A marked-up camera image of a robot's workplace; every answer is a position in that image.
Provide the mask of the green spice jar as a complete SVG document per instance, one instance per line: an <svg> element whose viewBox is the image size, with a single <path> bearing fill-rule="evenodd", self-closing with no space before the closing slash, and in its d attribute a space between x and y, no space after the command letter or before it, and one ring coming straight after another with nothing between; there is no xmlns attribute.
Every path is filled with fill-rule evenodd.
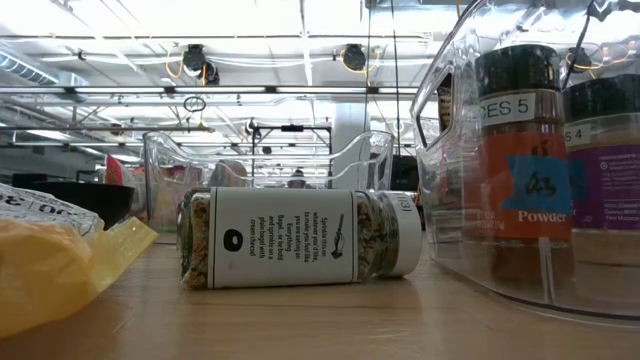
<svg viewBox="0 0 640 360"><path fill-rule="evenodd" d="M188 190L177 207L177 241L181 254L181 276L187 273L192 259L193 231L191 221L191 202L195 194L210 194L208 187L195 187Z"/></svg>

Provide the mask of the chili ramen packet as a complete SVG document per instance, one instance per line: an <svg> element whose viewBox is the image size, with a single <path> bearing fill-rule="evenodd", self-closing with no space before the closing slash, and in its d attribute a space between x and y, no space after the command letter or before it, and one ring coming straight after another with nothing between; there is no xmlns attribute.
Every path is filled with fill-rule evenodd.
<svg viewBox="0 0 640 360"><path fill-rule="evenodd" d="M174 232L180 202L190 189L200 186L202 178L202 170L196 167L152 166L148 192L149 225L157 232Z"/></svg>

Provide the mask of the orange label spice jar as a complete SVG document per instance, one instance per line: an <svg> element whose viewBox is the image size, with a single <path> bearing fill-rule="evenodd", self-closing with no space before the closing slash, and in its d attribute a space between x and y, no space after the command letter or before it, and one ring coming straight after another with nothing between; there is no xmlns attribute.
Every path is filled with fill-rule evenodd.
<svg viewBox="0 0 640 360"><path fill-rule="evenodd" d="M558 54L514 45L479 56L475 70L480 142L465 180L466 232L490 246L495 282L565 285L574 258Z"/></svg>

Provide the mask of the purple label spice jar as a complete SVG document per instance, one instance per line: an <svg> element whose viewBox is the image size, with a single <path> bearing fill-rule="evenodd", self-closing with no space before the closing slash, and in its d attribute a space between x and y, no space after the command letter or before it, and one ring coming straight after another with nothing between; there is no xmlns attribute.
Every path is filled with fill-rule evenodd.
<svg viewBox="0 0 640 360"><path fill-rule="evenodd" d="M640 75L563 92L579 262L640 267Z"/></svg>

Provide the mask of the clear plastic bin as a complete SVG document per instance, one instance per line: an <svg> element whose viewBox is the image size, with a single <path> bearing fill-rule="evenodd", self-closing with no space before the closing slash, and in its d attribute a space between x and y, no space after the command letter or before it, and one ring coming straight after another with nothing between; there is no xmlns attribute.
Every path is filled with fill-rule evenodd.
<svg viewBox="0 0 640 360"><path fill-rule="evenodd" d="M176 142L160 132L144 135L144 165L147 184L151 167L189 165L213 169L220 160L241 162L249 182L251 144ZM348 190L388 190L391 187L394 136L387 132L368 131L355 136L347 144L333 150L333 175L330 188Z"/></svg>
<svg viewBox="0 0 640 360"><path fill-rule="evenodd" d="M565 61L570 48L589 51L620 44L640 50L640 0L472 0L463 9L432 60L411 107L431 257L525 304L640 322L640 267L576 260L571 186L574 274L565 285L513 288L495 282L490 273L490 246L473 241L466 232L473 210L465 204L465 180L478 166L480 142L475 61L487 52L524 44L545 45L557 52L565 116L563 92L570 87L621 74L640 75L640 58L587 71ZM447 74L452 76L452 117L448 129L441 133L437 88Z"/></svg>
<svg viewBox="0 0 640 360"><path fill-rule="evenodd" d="M149 210L150 201L148 200L148 192L149 192L150 184L147 184L146 168L144 166L126 167L125 165L124 167L126 168L126 171L123 175L124 177L123 186L132 187L134 189L134 198L133 198L130 214L132 216L137 217L140 221L144 222L145 224L149 225L148 214L150 213L150 210ZM208 187L207 183L214 168L213 169L199 168L203 172L203 178L199 187Z"/></svg>

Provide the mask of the everything bagel seasoning jar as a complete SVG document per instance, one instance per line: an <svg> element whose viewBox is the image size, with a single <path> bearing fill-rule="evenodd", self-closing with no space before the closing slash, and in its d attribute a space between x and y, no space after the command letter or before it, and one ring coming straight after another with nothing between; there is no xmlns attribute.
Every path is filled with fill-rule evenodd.
<svg viewBox="0 0 640 360"><path fill-rule="evenodd" d="M419 213L401 192L209 189L191 202L190 289L396 278L421 257Z"/></svg>

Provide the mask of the yellow ramen packet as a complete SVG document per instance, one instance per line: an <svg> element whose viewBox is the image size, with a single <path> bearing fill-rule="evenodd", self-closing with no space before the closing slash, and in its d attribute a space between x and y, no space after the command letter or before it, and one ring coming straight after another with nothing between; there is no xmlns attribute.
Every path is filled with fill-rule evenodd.
<svg viewBox="0 0 640 360"><path fill-rule="evenodd" d="M135 217L105 225L93 210L0 183L0 339L82 309L158 237Z"/></svg>

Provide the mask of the black desk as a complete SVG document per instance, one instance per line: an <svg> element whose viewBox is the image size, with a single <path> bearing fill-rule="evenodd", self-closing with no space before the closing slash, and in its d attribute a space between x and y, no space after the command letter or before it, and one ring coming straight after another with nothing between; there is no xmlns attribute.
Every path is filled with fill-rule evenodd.
<svg viewBox="0 0 640 360"><path fill-rule="evenodd" d="M13 173L11 176L11 185L17 188L32 189L35 183L40 182L103 183L104 177L98 171L85 170L79 170L70 176L46 173Z"/></svg>

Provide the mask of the black metal rig frame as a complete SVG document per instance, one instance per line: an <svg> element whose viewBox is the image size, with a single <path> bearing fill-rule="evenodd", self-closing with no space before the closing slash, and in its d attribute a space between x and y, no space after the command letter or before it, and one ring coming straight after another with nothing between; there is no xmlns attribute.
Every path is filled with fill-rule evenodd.
<svg viewBox="0 0 640 360"><path fill-rule="evenodd" d="M307 189L330 188L333 135L330 126L252 123L249 182L255 188L287 188L296 169Z"/></svg>

